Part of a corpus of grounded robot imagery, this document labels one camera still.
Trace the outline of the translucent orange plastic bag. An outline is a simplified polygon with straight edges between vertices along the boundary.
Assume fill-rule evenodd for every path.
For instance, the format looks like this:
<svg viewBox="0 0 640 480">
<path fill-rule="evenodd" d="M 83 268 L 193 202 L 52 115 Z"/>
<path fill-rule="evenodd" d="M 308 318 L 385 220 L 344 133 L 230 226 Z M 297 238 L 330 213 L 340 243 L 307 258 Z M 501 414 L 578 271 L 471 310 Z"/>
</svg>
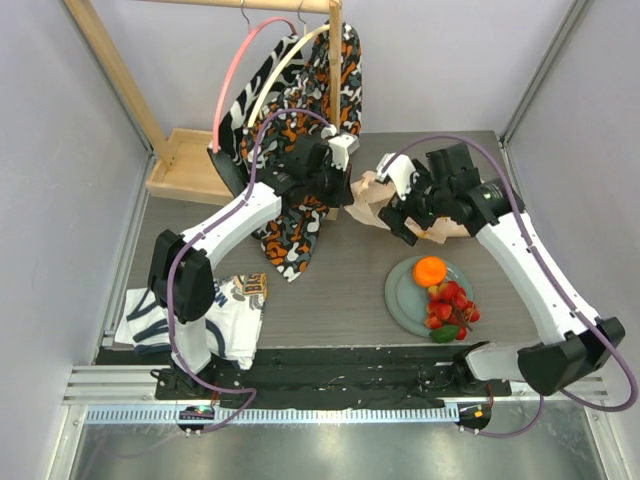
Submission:
<svg viewBox="0 0 640 480">
<path fill-rule="evenodd" d="M 365 171 L 359 180 L 351 184 L 354 202 L 345 207 L 356 221 L 381 229 L 389 227 L 379 218 L 379 213 L 391 200 L 395 190 L 393 184 L 381 184 L 376 181 L 373 171 Z M 408 219 L 405 225 L 419 239 L 430 240 L 444 244 L 449 238 L 469 237 L 469 233 L 462 225 L 450 218 L 438 218 L 428 229 L 422 229 L 414 220 Z"/>
</svg>

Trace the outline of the fake orange fruit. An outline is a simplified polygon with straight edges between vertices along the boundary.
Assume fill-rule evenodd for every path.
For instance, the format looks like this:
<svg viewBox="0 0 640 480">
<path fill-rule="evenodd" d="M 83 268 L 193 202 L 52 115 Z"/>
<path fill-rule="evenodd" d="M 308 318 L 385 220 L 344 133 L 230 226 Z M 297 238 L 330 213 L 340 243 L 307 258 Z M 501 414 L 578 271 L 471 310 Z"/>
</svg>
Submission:
<svg viewBox="0 0 640 480">
<path fill-rule="evenodd" d="M 447 276 L 447 265 L 444 260 L 436 256 L 420 258 L 413 266 L 412 278 L 422 287 L 429 288 L 442 283 Z"/>
</svg>

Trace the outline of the fake strawberry bunch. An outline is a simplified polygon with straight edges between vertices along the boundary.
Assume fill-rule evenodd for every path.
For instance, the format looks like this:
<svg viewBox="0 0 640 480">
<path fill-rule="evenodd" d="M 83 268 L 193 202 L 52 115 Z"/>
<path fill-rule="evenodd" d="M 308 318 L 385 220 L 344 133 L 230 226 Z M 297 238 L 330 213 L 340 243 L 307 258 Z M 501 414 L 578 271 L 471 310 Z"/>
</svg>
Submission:
<svg viewBox="0 0 640 480">
<path fill-rule="evenodd" d="M 455 281 L 445 281 L 428 287 L 427 293 L 425 326 L 429 337 L 438 344 L 464 340 L 481 318 L 466 290 Z"/>
</svg>

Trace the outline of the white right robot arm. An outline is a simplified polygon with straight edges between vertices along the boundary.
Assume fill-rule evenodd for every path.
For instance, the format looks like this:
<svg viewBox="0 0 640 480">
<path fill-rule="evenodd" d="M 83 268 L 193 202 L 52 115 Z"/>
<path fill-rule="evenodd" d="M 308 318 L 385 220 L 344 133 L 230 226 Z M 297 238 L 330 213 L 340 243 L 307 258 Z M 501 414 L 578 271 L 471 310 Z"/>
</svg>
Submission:
<svg viewBox="0 0 640 480">
<path fill-rule="evenodd" d="M 573 288 L 537 236 L 508 179 L 484 181 L 468 147 L 458 143 L 427 153 L 420 163 L 386 154 L 376 179 L 395 193 L 379 214 L 391 232 L 413 245 L 420 227 L 442 217 L 463 225 L 503 269 L 535 324 L 533 343 L 485 342 L 472 347 L 451 371 L 457 391 L 472 395 L 488 380 L 522 381 L 549 396 L 600 370 L 625 336 L 621 322 L 602 317 Z"/>
</svg>

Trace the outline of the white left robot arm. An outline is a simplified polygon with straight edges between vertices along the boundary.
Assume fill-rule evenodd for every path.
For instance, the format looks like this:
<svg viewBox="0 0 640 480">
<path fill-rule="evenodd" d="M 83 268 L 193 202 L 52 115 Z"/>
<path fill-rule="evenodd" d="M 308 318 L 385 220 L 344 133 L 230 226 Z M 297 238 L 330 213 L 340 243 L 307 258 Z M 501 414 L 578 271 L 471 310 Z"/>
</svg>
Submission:
<svg viewBox="0 0 640 480">
<path fill-rule="evenodd" d="M 348 133 L 328 139 L 305 135 L 212 217 L 181 234 L 165 230 L 157 237 L 148 288 L 166 310 L 173 361 L 182 369 L 177 383 L 187 396 L 203 398 L 213 385 L 205 368 L 211 362 L 205 316 L 218 294 L 214 268 L 242 240 L 306 196 L 331 208 L 352 203 L 349 157 L 358 145 Z"/>
</svg>

